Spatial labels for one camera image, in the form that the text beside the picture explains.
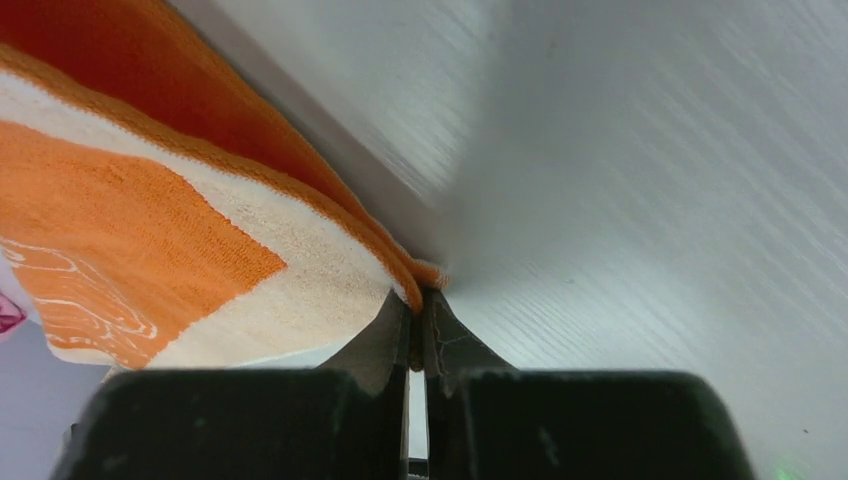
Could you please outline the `orange white towel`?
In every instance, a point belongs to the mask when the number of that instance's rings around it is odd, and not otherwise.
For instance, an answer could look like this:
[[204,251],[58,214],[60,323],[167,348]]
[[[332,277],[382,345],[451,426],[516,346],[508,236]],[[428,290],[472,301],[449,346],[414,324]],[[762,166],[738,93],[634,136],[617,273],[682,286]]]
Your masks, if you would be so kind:
[[166,3],[2,3],[1,293],[58,358],[240,366],[444,284]]

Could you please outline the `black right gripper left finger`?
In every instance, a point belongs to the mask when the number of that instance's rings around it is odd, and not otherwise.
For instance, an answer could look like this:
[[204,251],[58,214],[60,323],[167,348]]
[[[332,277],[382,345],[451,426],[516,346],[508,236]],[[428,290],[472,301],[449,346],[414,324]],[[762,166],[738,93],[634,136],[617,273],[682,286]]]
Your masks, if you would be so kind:
[[72,427],[57,479],[403,479],[410,309],[395,294],[312,369],[113,376]]

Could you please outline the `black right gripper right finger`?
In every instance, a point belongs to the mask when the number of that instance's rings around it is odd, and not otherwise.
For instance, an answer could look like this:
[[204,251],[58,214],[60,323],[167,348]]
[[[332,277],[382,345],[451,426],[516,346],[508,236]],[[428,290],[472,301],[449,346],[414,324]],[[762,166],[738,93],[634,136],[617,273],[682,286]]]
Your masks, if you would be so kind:
[[421,313],[433,479],[750,479],[722,400],[663,370],[520,370],[430,290]]

